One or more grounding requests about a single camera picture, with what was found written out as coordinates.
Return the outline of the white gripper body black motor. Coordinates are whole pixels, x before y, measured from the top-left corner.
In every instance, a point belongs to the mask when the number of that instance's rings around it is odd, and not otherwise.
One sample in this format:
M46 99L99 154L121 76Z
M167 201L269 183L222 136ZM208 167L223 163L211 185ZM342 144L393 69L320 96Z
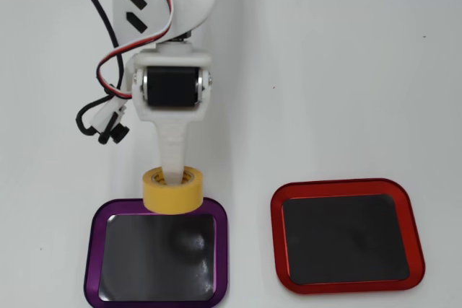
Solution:
M211 97L211 66L211 55L191 43L160 43L135 54L126 64L126 77L139 118L202 120Z

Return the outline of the white fixed gripper finger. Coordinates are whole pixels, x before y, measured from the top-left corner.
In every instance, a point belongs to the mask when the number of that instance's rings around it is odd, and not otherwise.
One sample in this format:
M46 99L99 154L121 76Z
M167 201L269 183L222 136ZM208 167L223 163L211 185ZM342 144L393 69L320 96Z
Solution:
M184 121L159 121L156 123L160 147L160 163L165 182L179 185L183 181L186 160L186 134Z

